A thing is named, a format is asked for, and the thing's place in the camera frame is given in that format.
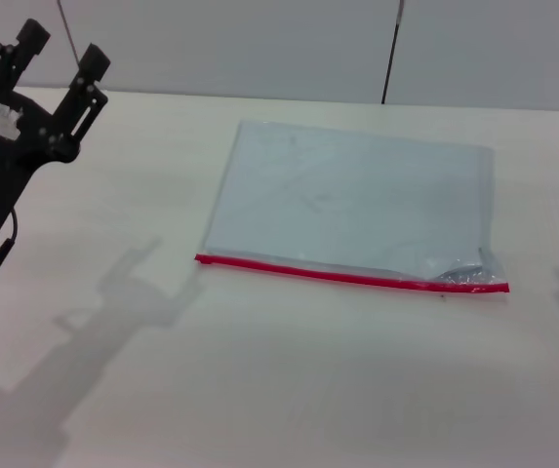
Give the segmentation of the clear document bag red zipper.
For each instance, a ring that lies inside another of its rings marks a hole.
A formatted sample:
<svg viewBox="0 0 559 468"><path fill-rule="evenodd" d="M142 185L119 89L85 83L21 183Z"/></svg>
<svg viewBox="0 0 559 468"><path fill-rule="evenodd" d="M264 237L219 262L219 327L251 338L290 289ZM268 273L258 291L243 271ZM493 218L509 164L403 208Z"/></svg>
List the clear document bag red zipper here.
<svg viewBox="0 0 559 468"><path fill-rule="evenodd" d="M244 121L199 253L323 281L507 293L494 175L485 146Z"/></svg>

